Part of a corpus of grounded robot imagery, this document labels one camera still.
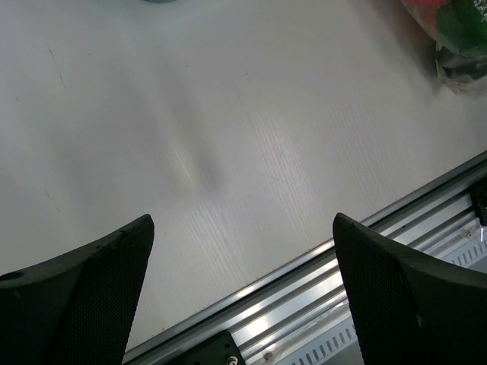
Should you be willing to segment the red tomato toy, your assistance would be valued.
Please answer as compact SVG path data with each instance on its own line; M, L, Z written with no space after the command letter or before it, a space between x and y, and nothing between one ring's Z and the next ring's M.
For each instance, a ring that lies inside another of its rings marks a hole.
M403 4L408 12L423 28L437 26L436 14L438 10L450 3L450 0L404 0Z

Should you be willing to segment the green lime toy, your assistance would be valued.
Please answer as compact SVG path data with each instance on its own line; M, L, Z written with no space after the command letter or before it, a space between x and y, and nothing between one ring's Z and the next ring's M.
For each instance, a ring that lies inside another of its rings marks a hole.
M467 58L486 54L486 1L451 1L437 14L438 42Z

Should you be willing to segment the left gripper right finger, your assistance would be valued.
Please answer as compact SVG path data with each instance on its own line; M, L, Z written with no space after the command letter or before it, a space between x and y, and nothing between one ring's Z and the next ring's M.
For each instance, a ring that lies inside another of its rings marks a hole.
M366 364L484 364L486 275L338 213L336 256Z

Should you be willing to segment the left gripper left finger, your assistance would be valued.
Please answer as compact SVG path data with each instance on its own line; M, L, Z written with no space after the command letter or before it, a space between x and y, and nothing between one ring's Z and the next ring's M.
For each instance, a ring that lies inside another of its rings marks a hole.
M154 242L133 222L1 276L3 364L121 364Z

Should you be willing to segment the clear zip top bag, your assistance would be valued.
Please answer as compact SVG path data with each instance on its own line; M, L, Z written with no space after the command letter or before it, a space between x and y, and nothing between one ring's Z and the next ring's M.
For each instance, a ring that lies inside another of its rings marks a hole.
M455 94L486 95L486 2L404 1L404 7L436 42L438 78Z

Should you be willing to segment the aluminium mounting rail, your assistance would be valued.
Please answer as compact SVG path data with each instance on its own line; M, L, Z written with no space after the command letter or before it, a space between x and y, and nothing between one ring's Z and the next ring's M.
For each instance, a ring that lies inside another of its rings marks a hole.
M469 189L485 179L486 157L480 155L436 179L364 224L413 249L453 236L486 236L475 214ZM310 319L348 300L329 240L215 305L184 320L126 353L126 364L151 364L171 340L185 335L210 336L228 330L245 364L264 364L263 352ZM357 342L337 356L345 357Z

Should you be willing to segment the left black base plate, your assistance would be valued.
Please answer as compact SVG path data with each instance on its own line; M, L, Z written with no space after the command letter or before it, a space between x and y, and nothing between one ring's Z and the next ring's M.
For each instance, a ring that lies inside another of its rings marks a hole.
M151 364L245 364L228 330L210 336L185 335L160 349Z

